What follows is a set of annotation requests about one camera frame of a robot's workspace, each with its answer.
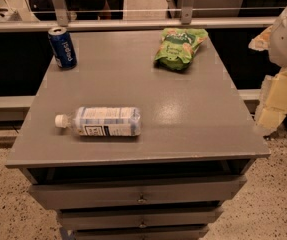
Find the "green rice chip bag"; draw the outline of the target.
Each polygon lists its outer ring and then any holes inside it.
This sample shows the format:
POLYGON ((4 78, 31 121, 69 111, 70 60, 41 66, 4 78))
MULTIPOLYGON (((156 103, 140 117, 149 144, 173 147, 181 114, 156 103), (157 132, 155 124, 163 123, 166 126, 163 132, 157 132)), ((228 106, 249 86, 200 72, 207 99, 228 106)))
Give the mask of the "green rice chip bag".
POLYGON ((175 71, 182 71, 192 63, 196 51, 208 38, 205 29, 165 28, 161 44, 154 57, 157 64, 175 71))

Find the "clear plastic water bottle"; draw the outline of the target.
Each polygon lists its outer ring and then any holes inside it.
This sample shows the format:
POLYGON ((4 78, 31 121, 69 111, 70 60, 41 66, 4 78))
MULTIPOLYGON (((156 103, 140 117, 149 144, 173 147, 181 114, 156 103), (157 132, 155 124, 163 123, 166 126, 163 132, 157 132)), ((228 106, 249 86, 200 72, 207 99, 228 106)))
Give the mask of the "clear plastic water bottle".
POLYGON ((136 107, 79 107, 70 115, 58 114, 55 126, 86 137, 136 137, 141 115, 136 107))

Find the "grey drawer cabinet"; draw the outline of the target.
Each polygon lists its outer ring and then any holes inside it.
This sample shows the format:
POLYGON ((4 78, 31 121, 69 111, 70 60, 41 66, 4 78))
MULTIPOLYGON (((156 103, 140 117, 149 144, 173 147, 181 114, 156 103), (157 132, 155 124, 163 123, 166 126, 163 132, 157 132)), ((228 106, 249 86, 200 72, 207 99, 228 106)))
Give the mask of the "grey drawer cabinet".
POLYGON ((213 44, 159 68, 157 31, 77 33, 51 65, 7 164, 76 240, 199 240, 268 155, 213 44))

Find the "top grey drawer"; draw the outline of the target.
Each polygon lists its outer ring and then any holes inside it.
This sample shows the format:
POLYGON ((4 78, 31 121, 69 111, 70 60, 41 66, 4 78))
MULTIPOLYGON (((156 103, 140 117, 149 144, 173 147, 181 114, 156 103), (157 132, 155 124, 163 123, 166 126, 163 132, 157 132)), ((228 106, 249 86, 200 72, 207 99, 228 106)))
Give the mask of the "top grey drawer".
POLYGON ((245 176, 216 176, 33 185, 29 193, 46 209, 64 210, 204 201, 224 201, 246 183, 245 176))

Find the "grey drawer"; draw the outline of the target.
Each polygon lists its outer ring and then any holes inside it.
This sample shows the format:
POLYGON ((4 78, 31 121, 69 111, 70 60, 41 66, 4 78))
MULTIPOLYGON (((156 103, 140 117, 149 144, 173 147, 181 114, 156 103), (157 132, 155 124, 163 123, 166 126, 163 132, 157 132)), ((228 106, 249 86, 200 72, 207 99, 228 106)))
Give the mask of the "grey drawer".
POLYGON ((208 232, 204 225, 84 230, 75 233, 76 240, 199 240, 208 232))
POLYGON ((245 176, 216 176, 33 185, 29 193, 46 209, 64 210, 204 201, 224 201, 246 183, 245 176))
POLYGON ((222 214, 221 207, 179 207, 170 209, 97 211, 81 213, 61 213, 59 222, 66 229, 121 229, 148 228, 153 226, 175 226, 208 224, 215 222, 222 214))

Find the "blue pepsi can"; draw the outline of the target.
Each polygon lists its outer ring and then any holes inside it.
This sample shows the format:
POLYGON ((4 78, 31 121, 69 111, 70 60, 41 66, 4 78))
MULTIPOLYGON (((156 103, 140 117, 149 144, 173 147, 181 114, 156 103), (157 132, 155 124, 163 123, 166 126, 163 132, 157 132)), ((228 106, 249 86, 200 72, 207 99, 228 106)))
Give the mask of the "blue pepsi can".
POLYGON ((48 39, 58 66, 72 69, 77 65, 77 57, 69 32, 64 27, 54 27, 48 31, 48 39))

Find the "middle grey drawer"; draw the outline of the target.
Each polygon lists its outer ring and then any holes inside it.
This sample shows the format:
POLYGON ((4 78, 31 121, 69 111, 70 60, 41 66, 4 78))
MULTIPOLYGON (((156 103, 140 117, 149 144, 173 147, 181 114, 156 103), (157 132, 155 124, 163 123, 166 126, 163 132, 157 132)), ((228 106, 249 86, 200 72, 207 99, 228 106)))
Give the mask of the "middle grey drawer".
POLYGON ((170 209, 97 211, 81 213, 61 213, 59 222, 66 229, 121 229, 148 228, 153 226, 175 226, 208 224, 215 222, 222 214, 221 207, 179 207, 170 209))

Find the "bottom grey drawer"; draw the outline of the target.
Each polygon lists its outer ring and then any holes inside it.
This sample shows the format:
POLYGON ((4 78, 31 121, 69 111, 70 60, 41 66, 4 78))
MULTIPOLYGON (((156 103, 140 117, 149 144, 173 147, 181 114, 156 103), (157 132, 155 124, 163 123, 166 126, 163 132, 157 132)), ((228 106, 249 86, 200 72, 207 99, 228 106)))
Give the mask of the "bottom grey drawer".
POLYGON ((204 225, 84 230, 75 233, 76 240, 199 240, 208 232, 204 225))

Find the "metal window railing frame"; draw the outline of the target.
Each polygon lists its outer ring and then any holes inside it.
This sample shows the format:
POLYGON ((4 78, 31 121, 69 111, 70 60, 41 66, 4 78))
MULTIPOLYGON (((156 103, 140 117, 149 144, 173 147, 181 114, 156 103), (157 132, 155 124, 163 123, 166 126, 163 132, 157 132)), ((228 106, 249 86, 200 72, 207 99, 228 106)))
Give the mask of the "metal window railing frame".
POLYGON ((53 21, 40 21, 28 0, 0 0, 0 32, 40 32, 63 26, 70 31, 112 31, 162 28, 241 28, 271 25, 273 16, 245 16, 244 0, 167 0, 165 9, 126 7, 122 20, 76 19, 63 0, 55 0, 53 21))

